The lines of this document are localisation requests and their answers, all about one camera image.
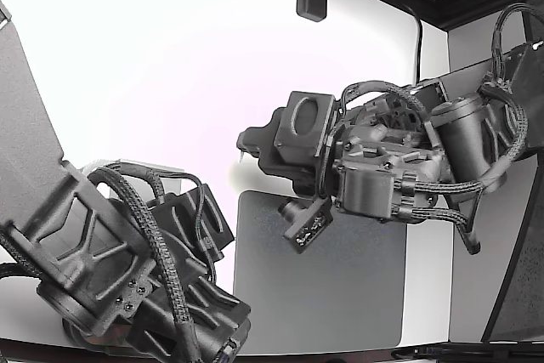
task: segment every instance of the black cord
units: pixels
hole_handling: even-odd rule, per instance
[[[26,272],[22,265],[17,263],[0,264],[0,280],[2,278],[9,278],[10,276],[28,276],[33,277],[32,274]],[[8,360],[2,354],[0,350],[0,363],[8,363]]]
[[[414,16],[414,19],[417,23],[417,40],[416,40],[416,84],[418,84],[421,81],[421,75],[422,75],[422,45],[423,45],[423,23],[422,20],[419,18],[417,13],[412,9],[410,6],[404,4],[403,5],[408,12],[412,16]]]
[[[491,59],[492,59],[492,75],[496,82],[504,80],[505,65],[502,55],[502,29],[510,15],[516,12],[526,12],[535,17],[541,24],[544,25],[544,13],[526,3],[514,3],[502,10],[495,24],[493,31],[493,39],[491,41]]]
[[[107,184],[127,204],[136,223],[150,243],[153,256],[161,271],[161,280],[173,312],[178,343],[183,345],[181,351],[184,354],[184,360],[189,363],[200,362],[201,351],[196,340],[195,324],[190,316],[189,306],[179,281],[176,264],[150,209],[145,205],[134,187],[119,172],[113,169],[99,167],[88,175],[88,179],[94,185]]]
[[[187,179],[196,185],[196,188],[198,189],[198,205],[197,205],[196,216],[195,216],[195,235],[196,235],[196,240],[198,241],[198,247],[200,248],[201,252],[204,254],[204,257],[206,258],[206,261],[207,261],[206,264],[208,268],[208,280],[215,284],[217,282],[217,271],[215,269],[215,264],[213,263],[212,256],[210,254],[212,237],[209,235],[209,232],[206,238],[202,236],[202,214],[204,213],[205,202],[207,202],[208,206],[212,210],[213,216],[216,219],[216,222],[218,223],[220,233],[223,233],[224,227],[220,217],[218,216],[217,209],[210,202],[210,200],[206,197],[206,194],[204,193],[204,187],[202,186],[202,182],[194,174],[191,174],[191,173],[174,172],[174,171],[159,169],[157,167],[151,167],[147,165],[136,165],[136,164],[128,163],[128,162],[117,161],[115,163],[111,163],[110,165],[107,165],[106,167],[117,170],[121,174],[123,174],[123,172],[126,172],[124,174],[126,174],[127,176],[134,176],[141,179],[143,179],[142,175],[146,175],[146,177],[148,178],[149,176],[151,176],[153,178],[163,177],[166,179]],[[148,179],[145,179],[145,180],[149,184],[153,182],[153,180],[148,180]]]
[[[155,196],[157,202],[159,204],[164,203],[164,185],[162,184],[159,175],[156,174],[151,167],[121,161],[110,163],[109,165],[106,165],[106,167],[113,169],[124,176],[131,176],[133,178],[144,180],[153,190],[153,195]]]
[[[204,193],[204,186],[202,185],[201,180],[191,173],[173,172],[173,171],[161,170],[157,168],[153,168],[153,170],[160,177],[169,178],[169,179],[186,179],[186,180],[190,180],[196,185],[196,188],[198,189],[198,205],[196,208],[196,216],[195,216],[196,240],[198,241],[198,246],[200,250],[206,257],[207,267],[209,271],[208,279],[210,282],[215,284],[217,282],[217,271],[215,270],[215,264],[213,263],[212,256],[210,255],[210,250],[211,250],[210,246],[212,243],[212,237],[208,235],[205,239],[202,236],[202,214],[204,213],[204,203],[206,201],[206,194]],[[214,217],[217,218],[218,224],[222,225],[221,220],[218,219],[218,213],[215,211],[212,211],[212,212],[214,214]]]

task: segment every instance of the white wall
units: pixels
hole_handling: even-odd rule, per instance
[[[416,25],[377,0],[329,0],[319,24],[296,15],[296,0],[2,1],[68,160],[186,169],[211,185],[232,229],[243,190],[291,192],[252,158],[238,163],[239,132],[267,123],[292,90],[339,95],[352,82],[412,79]],[[422,77],[446,73],[445,33],[425,25],[423,46]],[[228,290],[233,251],[218,266]],[[0,314],[10,308],[7,290],[0,284]],[[41,305],[28,297],[31,308]],[[36,341],[28,326],[0,327],[0,337]]]

